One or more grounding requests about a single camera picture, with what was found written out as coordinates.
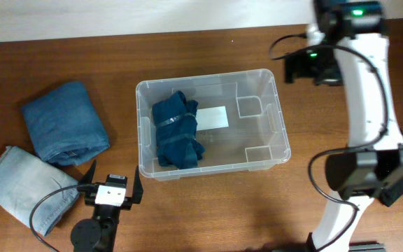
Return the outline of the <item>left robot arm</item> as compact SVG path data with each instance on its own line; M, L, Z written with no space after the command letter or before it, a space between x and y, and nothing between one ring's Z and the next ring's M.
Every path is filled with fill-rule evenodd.
M140 204L143 196L139 170L135 171L133 191L128 196L126 176L109 174L105 182L94 183L96 165L93 162L78 182L78 192L84 196L85 205L94 209L91 218L79 221L71 231L74 251L112 251L120 212Z

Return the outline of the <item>clear plastic storage bin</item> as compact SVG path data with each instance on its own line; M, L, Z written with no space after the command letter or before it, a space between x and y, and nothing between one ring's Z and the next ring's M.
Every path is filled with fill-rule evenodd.
M181 91L199 109L224 106L229 127L197 131L205 151L197 167L162 167L157 159L153 104ZM144 80L136 86L139 171L158 181L269 169L287 162L291 149L276 80L268 69Z

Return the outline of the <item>teal garment with tape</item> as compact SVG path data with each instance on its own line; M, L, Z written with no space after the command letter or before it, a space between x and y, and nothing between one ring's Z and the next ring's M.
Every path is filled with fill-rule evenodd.
M162 167L191 169L202 159L204 147L196 140L198 102L180 90L152 107L157 159Z

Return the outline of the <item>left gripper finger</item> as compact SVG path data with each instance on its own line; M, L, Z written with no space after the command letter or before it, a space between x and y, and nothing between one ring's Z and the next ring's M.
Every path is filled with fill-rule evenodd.
M84 184L91 184L92 183L92 179L95 173L95 169L97 166L97 161L94 160L90 166L90 168L86 171L86 173L83 175L83 177L81 178L81 180L79 180L78 184L79 185L84 185Z
M143 186L141 183L139 167L135 169L134 175L134 185L132 189L132 203L133 204L140 204L143 197Z

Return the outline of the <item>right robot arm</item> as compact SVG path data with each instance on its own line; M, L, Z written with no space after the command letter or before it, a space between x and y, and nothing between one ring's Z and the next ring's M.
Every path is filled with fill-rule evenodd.
M377 1L313 2L308 45L287 54L285 81L312 78L345 89L349 136L344 148L326 150L330 193L318 227L296 251L382 251L377 243L351 245L364 210L378 200L387 207L403 196L403 132L388 76L388 30Z

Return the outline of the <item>black garment large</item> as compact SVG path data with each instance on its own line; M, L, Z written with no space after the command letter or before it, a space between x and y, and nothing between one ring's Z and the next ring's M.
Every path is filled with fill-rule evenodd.
M376 173L386 183L379 201L390 207L403 196L403 147L397 150L384 150L377 158Z

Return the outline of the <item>dark blue jeans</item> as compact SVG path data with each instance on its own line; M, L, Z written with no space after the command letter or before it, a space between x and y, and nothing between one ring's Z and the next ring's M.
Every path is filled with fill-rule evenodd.
M78 166L110 147L108 134L83 83L73 81L25 104L22 114L38 157Z

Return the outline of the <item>white label in bin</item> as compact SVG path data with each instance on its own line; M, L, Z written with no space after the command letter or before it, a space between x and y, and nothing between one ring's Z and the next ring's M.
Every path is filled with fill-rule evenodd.
M229 127L227 111L224 106L199 109L196 120L197 131Z

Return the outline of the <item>light blue folded jeans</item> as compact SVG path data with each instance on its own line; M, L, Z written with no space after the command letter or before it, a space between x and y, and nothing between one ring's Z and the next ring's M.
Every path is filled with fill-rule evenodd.
M29 226L31 211L46 195L74 186L77 180L17 146L7 146L0 157L0 205ZM36 208L33 226L48 235L78 199L78 191L61 191Z

